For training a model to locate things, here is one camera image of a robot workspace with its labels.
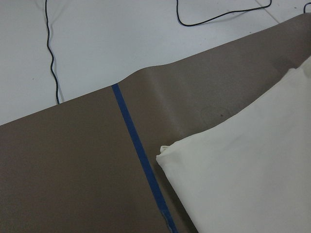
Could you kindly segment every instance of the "white fabric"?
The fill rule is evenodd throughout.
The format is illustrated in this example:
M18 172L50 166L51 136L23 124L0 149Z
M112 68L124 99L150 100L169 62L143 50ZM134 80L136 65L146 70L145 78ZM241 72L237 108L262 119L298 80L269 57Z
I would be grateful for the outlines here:
M200 233L310 233L311 58L157 161Z

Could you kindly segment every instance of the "brown mat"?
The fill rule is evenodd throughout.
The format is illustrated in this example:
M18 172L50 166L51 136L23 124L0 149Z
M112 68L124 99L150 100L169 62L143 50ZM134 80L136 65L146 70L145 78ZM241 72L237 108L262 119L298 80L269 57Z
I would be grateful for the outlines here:
M311 55L311 14L119 86L179 232L196 232L155 158ZM0 232L169 232L110 87L0 126Z

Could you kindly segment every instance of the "blue tape strip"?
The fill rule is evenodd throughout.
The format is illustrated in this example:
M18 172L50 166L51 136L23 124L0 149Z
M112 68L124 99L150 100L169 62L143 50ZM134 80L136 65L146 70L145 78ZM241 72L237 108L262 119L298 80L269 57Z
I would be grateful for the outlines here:
M156 178L155 178L155 175L151 169L151 166L150 166L150 163L149 163L149 160L146 156L146 153L145 153L145 150L142 146L142 143L140 141L140 138L138 136L138 133L135 129L135 126L133 124L133 121L132 121L132 118L130 116L130 113L127 109L127 106L125 104L125 101L124 101L124 98L122 96L122 93L121 93L121 90L118 86L118 84L114 84L111 86L112 89L113 89L113 92L115 94L115 97L117 99L117 102L118 102L118 105L119 105L119 108L121 110L121 113L122 113L122 116L123 116L123 119L125 121L125 124L126 124L126 127L131 135L131 138L132 138L132 141L133 141L133 144L134 144L134 147L135 147L135 150L136 150L136 153L139 157L139 160L140 160L140 163L141 163L141 166L145 172L145 175L147 177L147 180L148 180L148 183L149 183L149 186L151 188L151 191L154 195L154 198L155 198L155 201L156 201L156 204L160 210L160 212L162 213L162 215L164 216L165 220L166 220L166 223L170 229L170 231L172 233L178 233L178 230L174 224L174 221L172 219L172 216L170 214L170 211L166 205L166 202L163 198L163 195L160 191L160 187L156 181Z

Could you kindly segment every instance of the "cord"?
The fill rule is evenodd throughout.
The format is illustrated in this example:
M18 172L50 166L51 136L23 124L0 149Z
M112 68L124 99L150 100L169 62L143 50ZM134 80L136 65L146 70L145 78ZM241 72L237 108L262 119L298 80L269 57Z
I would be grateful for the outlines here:
M308 3L303 7L303 13L306 12L306 7L307 7L309 4L311 4L311 2L308 2Z
M50 28L49 28L49 18L48 18L48 10L47 10L47 4L48 4L48 0L45 0L45 17L46 17L46 22L47 22L47 30L48 30L48 40L47 40L47 47L48 47L48 50L51 54L51 57L52 57L52 61L51 61L51 66L50 66L50 70L51 70L51 73L55 79L55 83L56 83L56 102L57 104L59 104L59 98L58 98L58 80L56 78L56 75L53 71L53 64L54 64L54 55L53 55L53 52L50 48Z
M214 18L210 18L208 20L205 20L203 22L199 22L199 23L194 23L194 24L185 24L183 23L181 20L180 20L180 17L179 17L179 13L178 13L178 0L176 0L176 13L177 13L177 19L178 19L178 22L183 25L183 26L186 26L186 27L193 27L193 26L197 26L197 25L200 25L200 24L203 24L203 23L207 23L207 22L210 22L214 19L217 19L219 17L222 17L222 16L225 16L225 15L228 15L228 14L231 14L231 13L238 13L238 12L248 12L248 11L255 11L255 10L260 10L260 9L264 9L264 8L267 8L269 6L271 6L272 4L272 0L270 0L270 3L266 6L261 6L261 7L256 7L256 8L252 8L252 9L246 9L246 10L238 10L238 11L229 11L229 12L226 12L226 13L223 13L219 16L216 16Z

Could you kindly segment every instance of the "cloth fold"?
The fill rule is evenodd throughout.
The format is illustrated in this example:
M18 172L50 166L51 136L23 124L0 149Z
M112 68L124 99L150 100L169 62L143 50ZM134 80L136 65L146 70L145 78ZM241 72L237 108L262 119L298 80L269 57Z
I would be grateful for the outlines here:
M311 232L311 57L156 160L200 233Z

